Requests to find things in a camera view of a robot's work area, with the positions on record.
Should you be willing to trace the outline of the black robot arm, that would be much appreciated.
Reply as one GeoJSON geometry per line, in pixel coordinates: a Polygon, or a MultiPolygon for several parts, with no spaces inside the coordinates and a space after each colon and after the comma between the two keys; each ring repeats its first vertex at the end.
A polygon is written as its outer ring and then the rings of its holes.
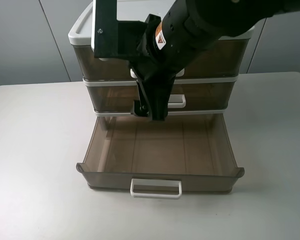
{"type": "Polygon", "coordinates": [[[139,98],[132,113],[163,121],[177,73],[223,36],[236,37],[258,21],[300,11],[300,0],[177,0],[163,17],[149,15],[134,30],[139,98]]]}

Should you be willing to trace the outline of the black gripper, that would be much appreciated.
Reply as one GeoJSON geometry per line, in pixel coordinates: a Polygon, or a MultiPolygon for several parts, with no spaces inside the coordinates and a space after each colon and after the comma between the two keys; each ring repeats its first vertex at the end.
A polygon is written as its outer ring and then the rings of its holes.
{"type": "Polygon", "coordinates": [[[130,65],[138,76],[138,100],[133,101],[131,110],[134,116],[166,119],[173,78],[188,61],[187,20],[187,14],[166,14],[164,18],[149,14],[146,21],[129,22],[136,53],[130,65]]]}

